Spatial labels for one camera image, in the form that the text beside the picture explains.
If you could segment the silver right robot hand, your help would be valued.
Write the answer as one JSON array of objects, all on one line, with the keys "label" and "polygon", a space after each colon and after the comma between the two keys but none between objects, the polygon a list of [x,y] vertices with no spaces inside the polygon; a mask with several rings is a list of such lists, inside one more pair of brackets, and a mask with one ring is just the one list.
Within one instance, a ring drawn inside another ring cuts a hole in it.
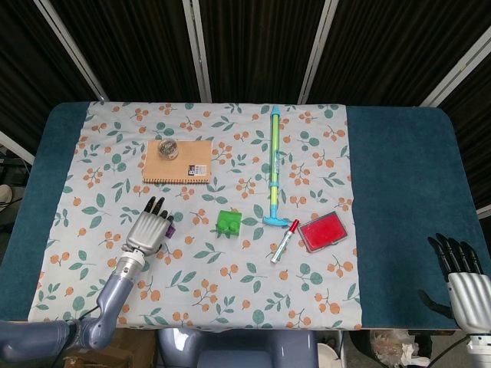
[{"label": "silver right robot hand", "polygon": [[491,334],[491,278],[484,274],[474,248],[440,233],[427,238],[438,260],[447,286],[450,305],[432,300],[426,291],[417,291],[430,310],[455,320],[467,334]]}]

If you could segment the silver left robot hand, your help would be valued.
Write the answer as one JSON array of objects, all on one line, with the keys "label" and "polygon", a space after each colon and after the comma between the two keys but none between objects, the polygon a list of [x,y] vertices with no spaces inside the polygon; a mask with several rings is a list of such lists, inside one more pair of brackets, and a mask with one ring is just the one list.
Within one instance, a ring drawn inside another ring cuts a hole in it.
[{"label": "silver left robot hand", "polygon": [[139,251],[144,256],[156,254],[173,223],[173,215],[163,207],[164,197],[152,196],[129,231],[123,251]]}]

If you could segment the kraft spiral notebook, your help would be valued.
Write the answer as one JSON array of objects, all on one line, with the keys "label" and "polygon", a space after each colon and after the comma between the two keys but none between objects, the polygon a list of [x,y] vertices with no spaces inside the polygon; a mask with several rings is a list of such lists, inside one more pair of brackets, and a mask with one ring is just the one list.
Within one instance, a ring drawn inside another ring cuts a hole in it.
[{"label": "kraft spiral notebook", "polygon": [[213,142],[176,140],[179,155],[165,160],[158,153],[161,140],[147,143],[143,182],[153,184],[208,184],[211,179]]}]

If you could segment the green building block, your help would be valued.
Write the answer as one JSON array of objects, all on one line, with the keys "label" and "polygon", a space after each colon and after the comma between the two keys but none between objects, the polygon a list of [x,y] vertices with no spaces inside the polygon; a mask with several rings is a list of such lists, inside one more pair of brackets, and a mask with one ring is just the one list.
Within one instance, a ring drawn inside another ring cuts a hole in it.
[{"label": "green building block", "polygon": [[216,222],[216,231],[223,235],[238,236],[241,224],[241,212],[221,210]]}]

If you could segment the floral fruit print tablecloth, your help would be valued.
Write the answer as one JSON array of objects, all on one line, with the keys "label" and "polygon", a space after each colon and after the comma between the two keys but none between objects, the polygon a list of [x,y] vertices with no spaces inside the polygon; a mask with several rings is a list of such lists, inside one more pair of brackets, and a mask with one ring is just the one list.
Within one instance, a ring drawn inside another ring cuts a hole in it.
[{"label": "floral fruit print tablecloth", "polygon": [[[336,212],[348,236],[307,251],[267,225],[271,104],[89,105],[48,222],[31,322],[92,315],[122,246],[155,196],[176,231],[145,260],[117,318],[122,327],[198,329],[361,327],[348,116],[339,104],[281,105],[278,216],[307,223]],[[208,184],[143,182],[150,140],[213,142]],[[242,213],[238,236],[216,231]]]}]

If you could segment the clear plastic bag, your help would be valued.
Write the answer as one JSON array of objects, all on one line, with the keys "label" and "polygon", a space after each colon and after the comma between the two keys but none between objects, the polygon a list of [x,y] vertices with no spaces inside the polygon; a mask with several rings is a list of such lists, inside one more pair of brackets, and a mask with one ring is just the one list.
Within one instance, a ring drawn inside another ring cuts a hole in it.
[{"label": "clear plastic bag", "polygon": [[372,330],[371,349],[388,368],[427,368],[430,358],[420,354],[421,346],[407,330]]}]

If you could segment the red marker pen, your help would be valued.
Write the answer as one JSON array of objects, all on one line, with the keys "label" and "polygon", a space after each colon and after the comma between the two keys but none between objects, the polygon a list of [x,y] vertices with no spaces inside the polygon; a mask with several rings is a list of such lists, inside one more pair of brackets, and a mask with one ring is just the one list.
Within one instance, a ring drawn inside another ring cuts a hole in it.
[{"label": "red marker pen", "polygon": [[298,219],[294,220],[293,223],[290,225],[288,228],[288,231],[285,233],[283,239],[281,240],[278,249],[276,250],[275,254],[271,258],[271,263],[277,264],[280,259],[282,254],[284,253],[285,249],[287,248],[288,243],[291,240],[291,237],[295,234],[295,231],[297,230],[297,227],[299,226],[300,221]]}]

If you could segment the teal table cover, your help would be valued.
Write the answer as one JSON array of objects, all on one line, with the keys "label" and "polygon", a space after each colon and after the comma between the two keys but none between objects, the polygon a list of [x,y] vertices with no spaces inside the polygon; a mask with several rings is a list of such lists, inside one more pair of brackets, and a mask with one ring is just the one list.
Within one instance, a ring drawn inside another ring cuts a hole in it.
[{"label": "teal table cover", "polygon": [[[50,113],[0,265],[0,320],[25,322],[48,243],[68,151],[89,108],[61,103]],[[427,237],[467,240],[491,275],[483,232],[449,117],[430,107],[349,107],[354,134],[354,223],[361,246],[361,325],[366,329],[454,330],[425,307],[418,289],[449,300]]]}]

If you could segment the brown cardboard box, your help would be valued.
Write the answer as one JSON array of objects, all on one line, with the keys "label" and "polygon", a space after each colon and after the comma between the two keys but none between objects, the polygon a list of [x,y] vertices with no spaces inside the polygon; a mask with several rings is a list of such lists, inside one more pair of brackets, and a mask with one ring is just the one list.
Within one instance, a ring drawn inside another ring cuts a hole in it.
[{"label": "brown cardboard box", "polygon": [[107,347],[81,350],[64,358],[64,368],[154,368],[155,346],[135,350]]}]

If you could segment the blue-grey robot torso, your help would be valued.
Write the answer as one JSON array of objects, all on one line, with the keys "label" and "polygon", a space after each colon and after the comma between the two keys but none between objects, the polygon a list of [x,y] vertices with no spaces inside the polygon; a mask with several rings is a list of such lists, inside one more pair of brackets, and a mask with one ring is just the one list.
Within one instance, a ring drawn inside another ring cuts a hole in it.
[{"label": "blue-grey robot torso", "polygon": [[319,368],[310,330],[167,328],[157,336],[165,368]]}]

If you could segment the green blue toy water pump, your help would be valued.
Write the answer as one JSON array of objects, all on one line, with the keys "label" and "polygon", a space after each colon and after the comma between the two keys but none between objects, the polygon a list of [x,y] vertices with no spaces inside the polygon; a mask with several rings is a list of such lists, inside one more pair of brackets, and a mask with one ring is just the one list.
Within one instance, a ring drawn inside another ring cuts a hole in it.
[{"label": "green blue toy water pump", "polygon": [[285,227],[288,219],[278,216],[278,188],[279,188],[279,118],[280,109],[274,105],[271,112],[271,145],[270,145],[270,179],[269,179],[269,216],[263,218],[267,225]]}]

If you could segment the white bucket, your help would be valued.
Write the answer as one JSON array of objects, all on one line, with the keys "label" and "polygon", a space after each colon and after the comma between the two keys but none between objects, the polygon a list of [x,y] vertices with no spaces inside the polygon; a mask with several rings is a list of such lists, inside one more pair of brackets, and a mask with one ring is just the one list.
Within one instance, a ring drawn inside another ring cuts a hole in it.
[{"label": "white bucket", "polygon": [[341,360],[329,345],[318,343],[318,367],[319,368],[342,368]]}]

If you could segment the red ink stamp pad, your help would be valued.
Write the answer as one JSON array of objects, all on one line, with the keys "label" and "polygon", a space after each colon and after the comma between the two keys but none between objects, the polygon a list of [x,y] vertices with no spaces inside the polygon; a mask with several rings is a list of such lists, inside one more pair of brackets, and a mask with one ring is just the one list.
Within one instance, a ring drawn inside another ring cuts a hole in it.
[{"label": "red ink stamp pad", "polygon": [[336,212],[330,212],[298,227],[307,251],[317,252],[346,239],[348,232]]}]

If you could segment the dark pleated partition panel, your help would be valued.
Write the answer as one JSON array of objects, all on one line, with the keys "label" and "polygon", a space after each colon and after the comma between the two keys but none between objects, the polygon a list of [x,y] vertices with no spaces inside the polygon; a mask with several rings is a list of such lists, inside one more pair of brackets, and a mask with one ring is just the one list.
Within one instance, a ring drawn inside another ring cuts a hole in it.
[{"label": "dark pleated partition panel", "polygon": [[35,154],[51,110],[95,95],[32,0],[0,0],[0,131]]},{"label": "dark pleated partition panel", "polygon": [[215,103],[295,103],[325,0],[199,0]]},{"label": "dark pleated partition panel", "polygon": [[182,0],[50,0],[111,101],[200,100]]},{"label": "dark pleated partition panel", "polygon": [[491,26],[491,0],[339,0],[310,104],[418,106]]}]

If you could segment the white partition frame post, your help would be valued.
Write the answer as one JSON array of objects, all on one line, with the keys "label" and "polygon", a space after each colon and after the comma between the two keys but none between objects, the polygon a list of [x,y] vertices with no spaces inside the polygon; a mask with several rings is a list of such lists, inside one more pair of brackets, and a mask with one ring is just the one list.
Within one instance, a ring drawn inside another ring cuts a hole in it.
[{"label": "white partition frame post", "polygon": [[491,54],[489,26],[445,77],[427,95],[421,107],[438,107]]},{"label": "white partition frame post", "polygon": [[321,56],[325,49],[332,22],[334,21],[338,2],[339,0],[325,0],[315,38],[311,46],[311,53],[305,69],[305,75],[298,95],[297,104],[306,104],[308,101],[311,86],[314,82],[318,65],[320,64]]},{"label": "white partition frame post", "polygon": [[28,152],[23,146],[15,142],[0,130],[0,144],[11,150],[15,155],[19,156],[28,164],[32,165],[35,161],[35,156]]},{"label": "white partition frame post", "polygon": [[212,103],[209,69],[199,0],[183,0],[189,43],[193,56],[199,96],[203,103]]},{"label": "white partition frame post", "polygon": [[50,29],[54,32],[56,38],[60,41],[63,48],[68,53],[69,58],[73,61],[81,76],[87,82],[89,88],[93,91],[97,100],[101,102],[108,102],[110,99],[108,98],[108,95],[105,92],[101,82],[87,62],[86,57],[83,55],[81,49],[78,47],[66,25],[61,20],[51,1],[32,0],[32,2],[38,8],[42,17],[45,19]]}]

